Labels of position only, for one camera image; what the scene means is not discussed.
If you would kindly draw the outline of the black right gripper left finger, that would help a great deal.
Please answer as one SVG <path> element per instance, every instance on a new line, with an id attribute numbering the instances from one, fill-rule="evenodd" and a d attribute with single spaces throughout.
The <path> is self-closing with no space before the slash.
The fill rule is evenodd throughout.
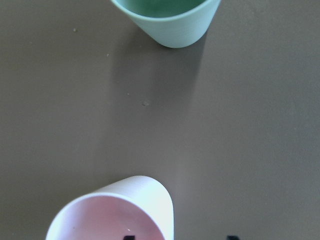
<path id="1" fill-rule="evenodd" d="M 135 240 L 135 236 L 134 235 L 125 235 L 123 237 L 123 240 Z"/>

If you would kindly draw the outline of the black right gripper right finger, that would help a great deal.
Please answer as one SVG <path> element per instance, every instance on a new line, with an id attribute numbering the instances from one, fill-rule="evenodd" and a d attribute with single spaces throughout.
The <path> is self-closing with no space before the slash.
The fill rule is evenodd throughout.
<path id="1" fill-rule="evenodd" d="M 227 235 L 226 240 L 240 240 L 237 235 Z"/>

